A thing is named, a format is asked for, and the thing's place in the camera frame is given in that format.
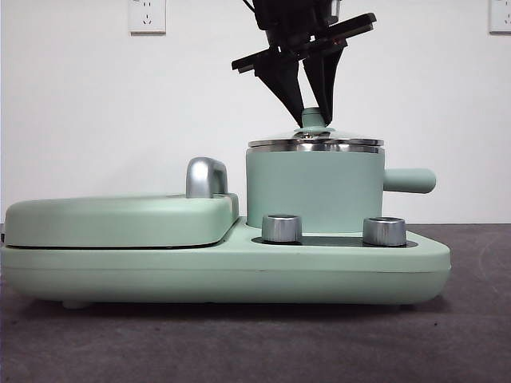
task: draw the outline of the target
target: electrical socket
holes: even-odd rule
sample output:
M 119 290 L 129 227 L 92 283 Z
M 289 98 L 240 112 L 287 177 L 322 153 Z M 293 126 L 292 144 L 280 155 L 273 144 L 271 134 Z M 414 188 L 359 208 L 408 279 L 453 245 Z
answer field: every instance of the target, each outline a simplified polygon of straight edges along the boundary
M 164 34 L 166 24 L 166 0 L 129 0 L 129 31 L 132 34 Z
M 489 0 L 489 32 L 511 34 L 511 0 Z

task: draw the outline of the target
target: metal knob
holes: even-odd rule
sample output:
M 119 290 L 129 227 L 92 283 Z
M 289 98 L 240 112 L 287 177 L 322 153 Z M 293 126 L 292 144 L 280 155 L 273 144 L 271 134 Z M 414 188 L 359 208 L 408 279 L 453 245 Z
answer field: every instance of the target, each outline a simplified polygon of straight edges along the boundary
M 405 220 L 393 217 L 366 218 L 362 240 L 376 246 L 406 245 Z
M 270 214 L 263 217 L 264 241 L 289 243 L 302 240 L 302 219 L 297 215 Z

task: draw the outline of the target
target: mint green breakfast machine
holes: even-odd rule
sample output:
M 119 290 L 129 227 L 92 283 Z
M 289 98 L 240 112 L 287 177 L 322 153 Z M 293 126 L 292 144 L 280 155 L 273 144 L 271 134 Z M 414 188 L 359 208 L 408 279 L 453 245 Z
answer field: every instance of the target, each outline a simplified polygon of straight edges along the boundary
M 5 280 L 68 308 L 91 302 L 412 304 L 438 295 L 450 274 L 449 248 L 406 231 L 404 219 L 381 217 L 384 191 L 430 192 L 434 174 L 385 169 L 381 140 L 328 127 L 346 39 L 375 21 L 367 14 L 336 24 L 334 3 L 255 2 L 270 48 L 234 61 L 233 68 L 254 69 L 299 127 L 249 144 L 247 217 L 239 217 L 225 165 L 207 157 L 188 164 L 183 194 L 16 203 L 6 213 Z M 305 109 L 297 98 L 300 60 L 318 108 Z

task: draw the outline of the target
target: pot handle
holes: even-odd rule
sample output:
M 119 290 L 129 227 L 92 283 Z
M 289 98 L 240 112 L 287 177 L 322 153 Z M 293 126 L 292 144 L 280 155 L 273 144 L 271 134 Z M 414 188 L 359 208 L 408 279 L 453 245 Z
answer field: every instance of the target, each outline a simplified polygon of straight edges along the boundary
M 437 184 L 437 177 L 429 169 L 385 169 L 385 192 L 429 193 Z

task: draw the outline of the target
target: gray table surface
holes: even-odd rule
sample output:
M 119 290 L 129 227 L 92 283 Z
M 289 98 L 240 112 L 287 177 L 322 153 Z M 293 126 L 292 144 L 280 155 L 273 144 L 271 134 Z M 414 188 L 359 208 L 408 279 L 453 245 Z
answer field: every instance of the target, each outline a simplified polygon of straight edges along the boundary
M 447 244 L 415 306 L 96 304 L 2 284 L 2 381 L 511 381 L 511 225 L 410 225 Z

